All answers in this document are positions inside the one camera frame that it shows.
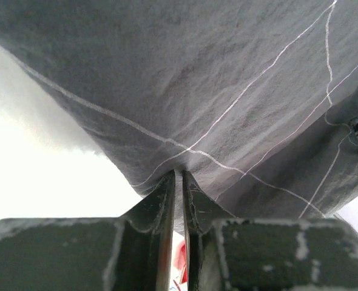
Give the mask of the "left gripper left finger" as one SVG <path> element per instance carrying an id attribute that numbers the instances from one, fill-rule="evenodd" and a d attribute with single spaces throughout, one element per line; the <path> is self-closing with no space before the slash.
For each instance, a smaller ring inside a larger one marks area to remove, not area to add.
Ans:
<path id="1" fill-rule="evenodd" d="M 0 220 L 0 290 L 167 290 L 175 173 L 116 218 Z"/>

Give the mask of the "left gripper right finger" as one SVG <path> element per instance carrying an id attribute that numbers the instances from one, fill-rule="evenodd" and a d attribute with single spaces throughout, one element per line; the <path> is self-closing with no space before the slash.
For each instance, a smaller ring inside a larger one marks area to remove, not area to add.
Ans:
<path id="1" fill-rule="evenodd" d="M 358 290 L 346 222 L 237 218 L 182 175 L 189 290 Z"/>

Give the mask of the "grey checked cloth napkin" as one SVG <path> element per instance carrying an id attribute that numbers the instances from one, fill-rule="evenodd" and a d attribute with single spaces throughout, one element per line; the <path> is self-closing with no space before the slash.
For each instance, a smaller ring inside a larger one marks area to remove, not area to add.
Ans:
<path id="1" fill-rule="evenodd" d="M 0 113 L 145 195 L 186 169 L 237 216 L 358 197 L 358 1 L 0 1 Z"/>

